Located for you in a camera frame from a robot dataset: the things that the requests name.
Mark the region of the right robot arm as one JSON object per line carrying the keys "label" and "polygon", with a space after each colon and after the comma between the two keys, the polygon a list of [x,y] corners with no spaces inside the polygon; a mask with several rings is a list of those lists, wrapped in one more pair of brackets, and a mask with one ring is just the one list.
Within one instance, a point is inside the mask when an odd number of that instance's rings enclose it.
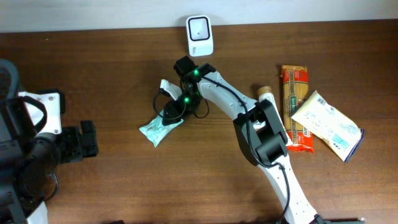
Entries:
{"label": "right robot arm", "polygon": [[163,125],[195,114],[201,100],[214,103],[233,121],[242,154],[271,183],[283,208],[278,222],[324,223],[293,172],[286,146],[288,138],[273,104],[246,97],[226,82],[216,68],[208,63],[195,65],[189,56],[177,60],[174,70],[179,85],[162,80],[159,90],[172,97],[161,113]]}

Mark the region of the teal tissue pack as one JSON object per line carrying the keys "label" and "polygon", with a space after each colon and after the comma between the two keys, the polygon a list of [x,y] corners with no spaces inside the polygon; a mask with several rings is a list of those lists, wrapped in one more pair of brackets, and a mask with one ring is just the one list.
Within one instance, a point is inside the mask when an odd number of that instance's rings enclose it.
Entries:
{"label": "teal tissue pack", "polygon": [[149,124],[140,127],[139,131],[153,143],[154,147],[157,147],[161,140],[168,135],[171,130],[181,125],[184,120],[181,119],[179,122],[174,124],[163,125],[163,119],[158,115]]}

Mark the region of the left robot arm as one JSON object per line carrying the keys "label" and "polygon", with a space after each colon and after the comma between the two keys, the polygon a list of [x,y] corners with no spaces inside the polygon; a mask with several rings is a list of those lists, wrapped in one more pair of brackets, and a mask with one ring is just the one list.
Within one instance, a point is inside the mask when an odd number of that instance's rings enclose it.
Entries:
{"label": "left robot arm", "polygon": [[57,166],[98,155],[93,121],[64,127],[64,112],[58,90],[22,91],[1,102],[1,223],[46,224]]}

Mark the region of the yellow snack bag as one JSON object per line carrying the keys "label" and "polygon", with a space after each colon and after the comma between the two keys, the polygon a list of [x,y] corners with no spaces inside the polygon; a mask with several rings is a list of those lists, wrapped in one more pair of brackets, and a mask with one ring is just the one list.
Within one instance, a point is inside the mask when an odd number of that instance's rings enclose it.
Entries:
{"label": "yellow snack bag", "polygon": [[290,115],[294,121],[322,139],[345,163],[361,144],[364,129],[345,116],[316,91]]}

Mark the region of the spaghetti pasta package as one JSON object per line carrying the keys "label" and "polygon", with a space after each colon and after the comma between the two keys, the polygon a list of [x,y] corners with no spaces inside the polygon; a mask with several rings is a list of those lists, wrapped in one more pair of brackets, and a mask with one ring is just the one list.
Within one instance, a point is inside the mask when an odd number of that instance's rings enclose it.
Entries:
{"label": "spaghetti pasta package", "polygon": [[287,149],[314,153],[312,133],[290,117],[308,96],[307,67],[283,65],[282,88],[284,127],[289,137]]}

